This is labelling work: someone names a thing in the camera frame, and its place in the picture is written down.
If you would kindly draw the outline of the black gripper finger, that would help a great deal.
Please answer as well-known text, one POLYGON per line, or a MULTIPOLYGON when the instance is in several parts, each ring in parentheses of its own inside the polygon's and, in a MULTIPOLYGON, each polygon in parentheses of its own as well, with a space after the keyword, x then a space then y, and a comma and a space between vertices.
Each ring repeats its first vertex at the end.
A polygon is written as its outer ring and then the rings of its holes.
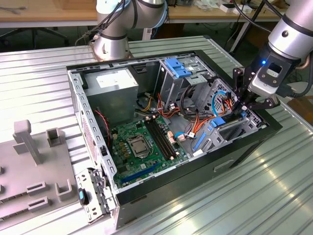
POLYGON ((243 68, 234 68, 233 69, 233 91, 236 95, 237 100, 233 105, 233 113, 238 115, 242 111, 243 102, 245 99, 245 77, 244 77, 244 69, 243 68))
POLYGON ((241 109, 243 112, 248 114, 248 111, 272 109, 279 106, 280 104, 281 104, 280 100, 276 96, 273 96, 265 98, 262 102, 253 101, 245 105, 242 105, 241 109))

